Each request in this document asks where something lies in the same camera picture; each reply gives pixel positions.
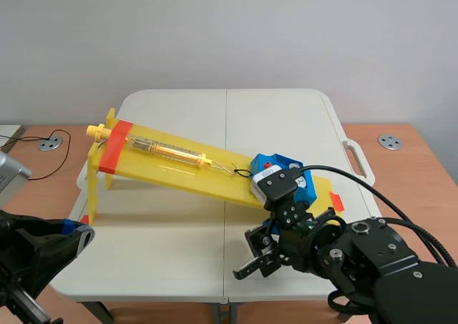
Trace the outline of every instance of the wooden desk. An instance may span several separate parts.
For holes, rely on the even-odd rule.
[[[79,194],[76,178],[86,160],[91,139],[85,127],[32,127],[25,135],[46,136],[53,129],[65,129],[72,135],[69,158],[52,177],[28,182],[4,208],[7,212],[35,215],[44,218],[66,217]],[[397,204],[418,225],[436,236],[458,260],[454,247],[458,223],[458,187],[441,166],[430,148],[410,125],[345,125],[349,138],[356,140],[376,175],[376,188]],[[379,146],[380,134],[394,134],[404,148],[390,151]],[[65,134],[63,148],[41,153],[36,142],[20,142],[10,155],[30,167],[39,177],[59,166],[68,142]],[[394,216],[379,203],[383,215]],[[408,230],[396,228],[421,258],[432,260],[416,236]],[[66,324],[98,324],[82,305],[65,300],[47,287],[39,296],[40,304],[53,318],[62,317]],[[205,304],[183,303],[113,303],[117,323],[211,323]],[[248,323],[338,323],[336,314],[325,302],[248,303],[239,308],[240,324]],[[5,308],[0,309],[0,323],[20,323]],[[366,318],[352,318],[350,323],[368,323]]]

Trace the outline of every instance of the black cable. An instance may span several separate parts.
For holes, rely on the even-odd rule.
[[[300,251],[301,255],[303,255],[306,251],[308,251],[308,250],[313,248],[313,241],[315,240],[315,238],[316,238],[317,234],[319,233],[320,229],[323,227],[324,224],[326,224],[330,220],[337,221],[340,224],[342,231],[345,230],[345,227],[346,227],[345,220],[343,220],[342,218],[340,218],[340,217],[338,217],[336,215],[333,215],[332,217],[325,217],[325,218],[321,219],[320,221],[318,221],[313,226],[313,229],[310,230],[310,232],[307,234],[307,239],[302,244],[302,246],[299,248],[299,251]]]
[[[347,303],[347,305],[341,305],[336,303],[334,300],[345,295],[340,290],[335,290],[328,295],[328,306],[339,313],[344,315],[368,315],[373,313],[373,309],[366,308],[354,303]]]
[[[239,174],[241,177],[252,177],[253,174],[251,173],[250,170],[248,169],[238,169],[238,168],[235,168],[234,169],[234,172],[236,172],[237,174]]]
[[[389,224],[401,225],[401,226],[407,227],[410,230],[414,231],[416,234],[420,234],[426,237],[428,241],[431,244],[433,244],[433,246],[437,249],[437,251],[439,251],[439,253],[442,255],[442,257],[444,258],[448,266],[455,268],[455,269],[458,268],[455,261],[453,261],[453,257],[449,254],[447,249],[440,243],[438,239],[435,238],[435,236],[427,232],[423,227],[415,225],[413,222],[406,222],[405,220],[400,220],[397,218],[384,217],[383,219],[385,219],[385,221]]]
[[[350,174],[349,172],[344,172],[343,170],[340,170],[338,168],[334,167],[328,167],[326,165],[307,165],[304,167],[299,168],[299,171],[305,172],[306,170],[326,170],[328,172],[335,172],[336,174],[340,174],[344,177],[349,178],[350,180],[353,180],[354,182],[358,183],[359,185],[363,186],[366,188],[369,192],[377,196],[381,201],[383,201],[388,207],[390,207],[398,216],[400,216],[402,219],[404,219],[406,222],[412,222],[407,215],[402,212],[393,202],[388,200],[387,197],[383,196],[378,190],[373,188],[371,185],[368,185],[365,183],[363,180],[360,178],[356,177],[355,175]],[[437,253],[437,251],[431,246],[431,244],[428,242],[428,240],[425,240],[423,236],[421,236],[418,232],[415,232],[416,235],[422,240],[423,244],[427,247],[428,251],[433,255],[434,259],[437,261],[437,263],[443,265],[444,261],[441,258],[441,256]]]
[[[49,139],[49,138],[46,138],[46,137],[38,137],[38,136],[27,136],[27,137],[21,137],[21,138],[13,138],[13,137],[9,137],[9,136],[4,136],[2,134],[0,134],[0,137],[2,138],[7,138],[7,139],[12,139],[12,142],[7,142],[5,144],[3,144],[2,146],[0,146],[0,149],[2,147],[5,147],[7,145],[10,145],[10,144],[13,144],[15,142],[34,142],[36,140],[43,140],[43,139]]]
[[[69,144],[67,146],[67,153],[65,154],[65,157],[64,157],[64,160],[62,161],[62,163],[60,164],[60,166],[58,166],[57,169],[55,169],[55,171],[53,172],[50,172],[48,175],[45,175],[45,176],[42,176],[42,177],[35,177],[34,179],[29,179],[29,181],[38,181],[38,180],[42,180],[42,179],[46,179],[47,177],[50,177],[51,175],[55,174],[56,172],[59,171],[60,168],[62,168],[62,165],[64,165],[65,161],[67,161],[67,158],[69,156],[69,152],[70,152],[70,142],[72,141],[72,135],[70,133],[68,133],[67,131],[65,131],[64,129],[55,129],[53,132],[51,132],[51,134],[49,135],[49,137],[45,138],[46,140],[49,140],[51,138],[51,136],[55,133],[55,132],[64,132],[64,133],[67,133],[69,135]]]

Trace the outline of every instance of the bolt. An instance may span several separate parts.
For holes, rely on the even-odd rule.
[[[269,237],[263,238],[263,244],[267,247],[271,243],[271,239]]]
[[[341,260],[344,256],[344,253],[340,249],[331,249],[329,256],[331,256],[333,260]]]

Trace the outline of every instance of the orange tape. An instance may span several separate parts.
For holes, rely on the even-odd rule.
[[[107,147],[100,161],[99,170],[108,174],[114,174],[117,161],[120,158],[122,147],[126,141],[127,133],[132,127],[131,122],[118,121],[107,140]]]
[[[339,194],[335,194],[332,192],[329,192],[329,195],[331,196],[331,201],[332,205],[335,209],[336,212],[343,212],[345,210],[344,204],[342,203],[342,199]]]

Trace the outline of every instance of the yellow plastic board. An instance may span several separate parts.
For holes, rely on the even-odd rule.
[[[114,115],[114,110],[112,109],[107,117],[108,128],[113,128],[118,121],[114,118]],[[205,153],[208,159],[215,160],[229,170],[234,169],[233,164],[239,169],[249,170],[250,162],[254,158],[136,124],[132,126],[130,134],[195,152]],[[88,156],[88,207],[90,225],[93,223],[95,214],[97,213],[97,196],[95,194],[96,190],[94,190],[97,178],[94,176],[94,171],[98,170],[105,147],[105,144],[97,147],[97,144],[94,143]],[[173,159],[154,156],[132,148],[127,144],[122,148],[115,174],[156,185],[194,192],[240,205],[262,208],[261,203],[259,203],[250,191],[250,178],[231,175],[225,170],[219,170],[209,165],[199,168],[195,165],[177,162]],[[310,211],[314,215],[317,215],[332,206],[331,198],[329,197],[329,192],[332,191],[332,184],[329,180],[322,177],[313,177],[313,181],[318,199]],[[111,175],[108,175],[106,179],[107,188],[110,183]]]

